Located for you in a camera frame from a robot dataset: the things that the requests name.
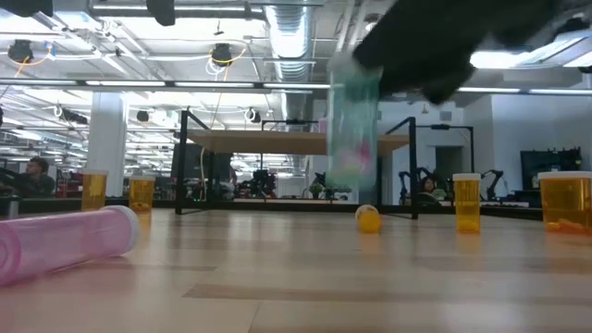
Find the small orange medicine bottle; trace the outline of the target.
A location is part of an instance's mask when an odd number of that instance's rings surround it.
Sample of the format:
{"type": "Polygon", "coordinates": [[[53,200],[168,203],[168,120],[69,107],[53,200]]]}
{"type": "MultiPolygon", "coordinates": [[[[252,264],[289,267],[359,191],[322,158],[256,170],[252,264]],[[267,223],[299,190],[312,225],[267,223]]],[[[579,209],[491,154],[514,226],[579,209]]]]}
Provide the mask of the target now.
{"type": "Polygon", "coordinates": [[[108,172],[84,169],[82,172],[81,210],[93,211],[105,206],[105,191],[108,172]]]}
{"type": "Polygon", "coordinates": [[[462,234],[480,233],[480,183],[476,173],[452,176],[456,231],[462,234]]]}
{"type": "Polygon", "coordinates": [[[371,204],[363,204],[355,212],[357,228],[361,233],[377,234],[382,228],[378,210],[371,204]]]}

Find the person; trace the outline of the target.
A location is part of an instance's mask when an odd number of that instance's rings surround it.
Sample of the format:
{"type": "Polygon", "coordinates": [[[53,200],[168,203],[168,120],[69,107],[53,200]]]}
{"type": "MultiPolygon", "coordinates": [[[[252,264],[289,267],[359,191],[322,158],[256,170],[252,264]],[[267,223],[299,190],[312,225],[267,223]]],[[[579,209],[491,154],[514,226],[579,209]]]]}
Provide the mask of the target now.
{"type": "Polygon", "coordinates": [[[49,164],[40,156],[29,160],[24,173],[14,177],[12,187],[23,197],[50,197],[56,188],[56,181],[48,175],[49,164]]]}
{"type": "Polygon", "coordinates": [[[439,205],[439,200],[434,195],[436,190],[435,181],[430,177],[424,177],[419,183],[417,199],[421,205],[439,205]]]}

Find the wide orange medicine bottle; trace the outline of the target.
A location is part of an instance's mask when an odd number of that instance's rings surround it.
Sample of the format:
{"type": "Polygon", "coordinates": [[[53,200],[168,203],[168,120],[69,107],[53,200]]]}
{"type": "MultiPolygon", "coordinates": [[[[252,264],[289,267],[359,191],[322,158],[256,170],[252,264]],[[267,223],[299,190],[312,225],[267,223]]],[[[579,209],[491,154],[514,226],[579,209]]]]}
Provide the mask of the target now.
{"type": "Polygon", "coordinates": [[[129,208],[135,212],[148,212],[153,208],[155,178],[133,176],[129,178],[129,208]]]}
{"type": "Polygon", "coordinates": [[[547,232],[592,236],[592,172],[538,174],[547,232]]]}

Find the wooden shelf with black frame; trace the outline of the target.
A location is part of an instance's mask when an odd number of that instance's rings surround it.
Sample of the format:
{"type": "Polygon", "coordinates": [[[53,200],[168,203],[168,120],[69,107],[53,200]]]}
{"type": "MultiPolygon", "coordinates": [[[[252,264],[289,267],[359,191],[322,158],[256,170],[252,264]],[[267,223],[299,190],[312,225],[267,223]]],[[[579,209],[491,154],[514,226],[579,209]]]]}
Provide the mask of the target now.
{"type": "MultiPolygon", "coordinates": [[[[349,203],[307,203],[305,200],[292,200],[285,203],[264,203],[265,200],[258,202],[215,202],[210,196],[213,192],[213,163],[215,156],[209,157],[212,162],[208,167],[210,173],[207,177],[206,194],[208,195],[205,203],[187,203],[185,196],[185,160],[187,151],[187,141],[201,145],[210,153],[248,153],[248,154],[300,154],[300,155],[321,155],[327,152],[326,134],[314,132],[282,132],[282,131],[245,131],[245,130],[210,130],[197,116],[191,111],[183,110],[180,116],[179,130],[179,148],[177,150],[177,160],[173,166],[175,171],[173,177],[176,179],[176,199],[175,214],[184,215],[196,213],[199,210],[261,210],[261,211],[285,211],[285,212],[323,212],[323,213],[346,213],[353,212],[357,208],[349,203]],[[201,130],[189,130],[189,121],[195,122],[201,130]],[[196,207],[198,211],[183,212],[183,209],[196,207]]],[[[417,139],[416,139],[416,119],[407,117],[386,134],[380,135],[378,147],[381,156],[386,156],[392,150],[398,149],[405,144],[409,147],[409,163],[411,173],[417,171],[417,139]],[[391,135],[401,127],[408,126],[407,135],[391,135]]],[[[394,215],[395,213],[410,214],[411,219],[417,219],[420,214],[418,205],[418,185],[412,180],[410,186],[411,205],[386,205],[382,203],[382,180],[378,176],[376,179],[376,199],[379,213],[385,215],[394,215]]]]}

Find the long light strip bar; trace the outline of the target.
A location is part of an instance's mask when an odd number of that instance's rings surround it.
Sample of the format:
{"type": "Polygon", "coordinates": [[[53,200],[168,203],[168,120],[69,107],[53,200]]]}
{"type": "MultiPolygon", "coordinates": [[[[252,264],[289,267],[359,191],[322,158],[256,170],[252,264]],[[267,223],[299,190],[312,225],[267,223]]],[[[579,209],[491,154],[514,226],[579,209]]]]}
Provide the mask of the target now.
{"type": "MultiPolygon", "coordinates": [[[[326,83],[285,83],[248,81],[174,81],[174,80],[62,80],[62,79],[23,79],[0,78],[1,86],[37,87],[61,90],[114,90],[114,91],[212,91],[215,93],[238,91],[327,91],[326,83]]],[[[497,87],[461,87],[456,93],[469,94],[509,94],[509,95],[549,95],[592,97],[592,89],[526,89],[497,87]]]]}

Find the green medicine bottle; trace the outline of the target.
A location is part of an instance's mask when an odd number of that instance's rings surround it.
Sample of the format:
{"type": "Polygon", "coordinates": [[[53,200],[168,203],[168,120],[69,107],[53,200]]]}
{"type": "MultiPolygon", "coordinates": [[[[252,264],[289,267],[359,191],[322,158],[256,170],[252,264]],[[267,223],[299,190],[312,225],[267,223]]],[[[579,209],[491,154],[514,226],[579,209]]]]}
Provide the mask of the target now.
{"type": "Polygon", "coordinates": [[[376,184],[379,69],[363,68],[350,54],[328,66],[327,182],[367,191],[376,184]]]}

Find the white building pillar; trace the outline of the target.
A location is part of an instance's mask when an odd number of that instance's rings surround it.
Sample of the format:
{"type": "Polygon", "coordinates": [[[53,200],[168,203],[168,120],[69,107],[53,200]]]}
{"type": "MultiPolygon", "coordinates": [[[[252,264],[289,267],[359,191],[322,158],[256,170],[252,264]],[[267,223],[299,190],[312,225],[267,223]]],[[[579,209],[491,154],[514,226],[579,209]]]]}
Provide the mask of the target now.
{"type": "Polygon", "coordinates": [[[129,107],[120,92],[94,92],[87,168],[107,172],[107,197],[123,193],[129,107]]]}

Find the silver spiral air duct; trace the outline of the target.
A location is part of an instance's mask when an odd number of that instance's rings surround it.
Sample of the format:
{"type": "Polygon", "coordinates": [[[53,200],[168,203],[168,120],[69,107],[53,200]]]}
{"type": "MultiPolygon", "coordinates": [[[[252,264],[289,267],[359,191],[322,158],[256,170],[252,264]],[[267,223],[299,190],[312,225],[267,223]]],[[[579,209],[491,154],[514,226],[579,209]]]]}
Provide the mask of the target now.
{"type": "MultiPolygon", "coordinates": [[[[311,79],[313,10],[308,6],[265,6],[269,42],[276,79],[281,83],[305,83],[311,79]]],[[[284,92],[280,95],[285,120],[311,120],[312,104],[305,93],[284,92]]]]}

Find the grey door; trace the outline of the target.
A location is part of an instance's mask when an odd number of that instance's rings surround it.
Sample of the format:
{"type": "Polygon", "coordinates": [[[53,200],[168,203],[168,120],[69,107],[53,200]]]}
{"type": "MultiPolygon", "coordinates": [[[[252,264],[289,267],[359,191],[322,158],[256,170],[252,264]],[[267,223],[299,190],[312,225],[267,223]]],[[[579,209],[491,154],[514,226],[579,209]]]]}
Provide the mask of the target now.
{"type": "Polygon", "coordinates": [[[438,186],[442,189],[449,187],[454,174],[463,172],[463,148],[462,147],[437,147],[436,167],[433,174],[438,179],[438,186]]]}

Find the black cabinet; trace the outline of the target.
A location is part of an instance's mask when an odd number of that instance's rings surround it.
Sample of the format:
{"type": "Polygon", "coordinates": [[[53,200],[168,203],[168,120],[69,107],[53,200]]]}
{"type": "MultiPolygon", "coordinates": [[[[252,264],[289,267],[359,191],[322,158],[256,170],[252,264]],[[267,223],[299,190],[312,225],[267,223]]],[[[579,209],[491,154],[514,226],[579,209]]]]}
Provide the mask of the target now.
{"type": "Polygon", "coordinates": [[[582,165],[581,149],[521,151],[521,174],[523,188],[515,192],[519,202],[529,207],[540,208],[541,196],[538,174],[551,171],[579,171],[582,165]]]}

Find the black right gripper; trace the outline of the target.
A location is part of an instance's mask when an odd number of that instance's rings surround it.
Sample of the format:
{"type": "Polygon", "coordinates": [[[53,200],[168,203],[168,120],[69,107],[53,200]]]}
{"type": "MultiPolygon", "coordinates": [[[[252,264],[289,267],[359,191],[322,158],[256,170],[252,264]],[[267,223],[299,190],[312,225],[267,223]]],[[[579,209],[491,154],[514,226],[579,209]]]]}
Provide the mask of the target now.
{"type": "Polygon", "coordinates": [[[384,65],[380,45],[366,39],[353,58],[366,70],[384,67],[384,94],[416,90],[441,105],[475,72],[470,58],[485,25],[475,15],[480,0],[398,0],[386,15],[395,48],[384,65]]]}

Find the black aluminium base frame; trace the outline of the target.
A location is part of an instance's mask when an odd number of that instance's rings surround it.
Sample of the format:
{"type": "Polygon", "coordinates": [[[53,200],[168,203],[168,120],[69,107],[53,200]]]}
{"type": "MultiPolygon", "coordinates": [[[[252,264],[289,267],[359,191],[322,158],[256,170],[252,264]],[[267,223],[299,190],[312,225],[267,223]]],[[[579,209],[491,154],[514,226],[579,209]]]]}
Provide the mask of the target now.
{"type": "MultiPolygon", "coordinates": [[[[412,214],[415,212],[418,215],[432,214],[432,215],[454,215],[455,208],[453,206],[419,206],[415,210],[407,207],[407,211],[412,214]]],[[[526,220],[540,220],[547,218],[543,214],[541,208],[524,208],[517,206],[490,206],[485,205],[480,207],[480,214],[482,216],[495,216],[504,218],[516,218],[526,220]]]]}
{"type": "MultiPolygon", "coordinates": [[[[0,197],[0,216],[6,217],[7,204],[9,197],[0,197]]],[[[105,205],[129,205],[128,199],[121,198],[107,198],[105,205]]],[[[156,200],[153,202],[153,208],[174,208],[175,202],[170,200],[156,200]]],[[[55,212],[71,212],[79,211],[81,209],[80,198],[62,198],[62,199],[47,199],[47,198],[32,198],[21,199],[19,203],[18,213],[26,214],[43,214],[55,212]]]]}

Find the black ceiling track light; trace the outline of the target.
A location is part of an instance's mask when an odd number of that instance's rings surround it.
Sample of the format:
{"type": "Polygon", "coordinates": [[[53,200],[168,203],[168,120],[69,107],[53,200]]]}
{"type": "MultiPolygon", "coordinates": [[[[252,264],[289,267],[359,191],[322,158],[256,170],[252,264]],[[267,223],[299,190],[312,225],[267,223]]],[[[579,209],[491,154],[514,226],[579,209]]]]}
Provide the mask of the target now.
{"type": "Polygon", "coordinates": [[[61,115],[59,117],[68,123],[75,123],[80,125],[87,125],[89,123],[88,118],[86,118],[85,116],[72,112],[66,108],[61,109],[61,115]]]}

